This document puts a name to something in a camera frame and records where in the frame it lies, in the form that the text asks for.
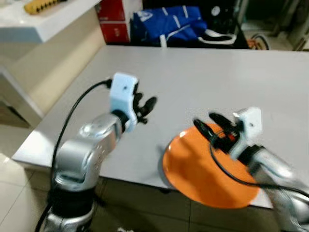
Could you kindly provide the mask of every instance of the black cable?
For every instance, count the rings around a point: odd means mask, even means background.
[[[213,153],[212,147],[213,144],[215,143],[216,139],[219,138],[219,135],[224,133],[224,131],[220,131],[218,133],[216,133],[210,140],[210,144],[209,144],[209,150],[211,153],[211,157],[213,159],[213,161],[217,164],[217,166],[221,169],[222,172],[224,172],[224,174],[226,174],[228,177],[230,177],[232,180],[239,182],[243,185],[247,185],[247,186],[253,186],[253,187],[259,187],[262,189],[279,189],[279,190],[287,190],[287,191],[292,191],[292,192],[297,192],[299,194],[304,195],[305,197],[309,198],[309,193],[306,193],[300,189],[295,189],[292,187],[287,187],[287,186],[281,186],[281,185],[272,185],[272,184],[258,184],[258,183],[251,183],[251,182],[247,182],[241,179],[238,179],[237,177],[233,176],[228,170],[226,170],[221,163],[217,160],[216,156]]]
[[[42,215],[40,216],[40,219],[39,219],[39,221],[38,221],[38,223],[37,223],[37,225],[35,227],[35,232],[40,232],[41,226],[42,226],[42,224],[43,224],[43,222],[44,222],[44,220],[45,220],[45,218],[47,216],[47,213],[50,210],[50,208],[51,208],[51,204],[48,204],[46,206],[46,208],[44,209],[44,211],[43,211]]]
[[[60,145],[60,142],[61,142],[61,139],[62,139],[62,136],[64,134],[64,131],[65,129],[67,128],[68,126],[68,123],[69,123],[69,120],[72,116],[72,114],[74,113],[75,109],[77,108],[78,104],[81,102],[81,100],[90,92],[92,91],[94,88],[98,87],[98,86],[101,86],[101,85],[105,85],[107,88],[110,88],[111,85],[112,85],[112,79],[107,79],[105,81],[100,81],[94,85],[92,85],[91,87],[89,87],[78,99],[77,101],[75,102],[75,104],[73,105],[73,107],[71,108],[70,112],[68,113],[68,116],[66,118],[66,120],[64,121],[64,124],[62,126],[62,129],[61,129],[61,132],[58,136],[58,139],[57,139],[57,142],[55,144],[55,147],[54,147],[54,152],[53,152],[53,157],[52,157],[52,168],[51,168],[51,174],[50,174],[50,186],[51,188],[53,188],[53,178],[54,178],[54,172],[55,172],[55,162],[56,162],[56,155],[57,155],[57,151],[58,151],[58,148],[59,148],[59,145]],[[95,201],[98,201],[99,197],[95,195]],[[49,211],[49,209],[51,208],[51,204],[49,203],[45,210],[43,211],[36,227],[35,227],[35,232],[39,232],[40,231],[40,228],[47,216],[47,213]]]

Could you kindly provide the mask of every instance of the wall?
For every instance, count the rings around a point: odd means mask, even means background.
[[[46,43],[0,43],[0,66],[46,114],[104,44],[91,9]]]

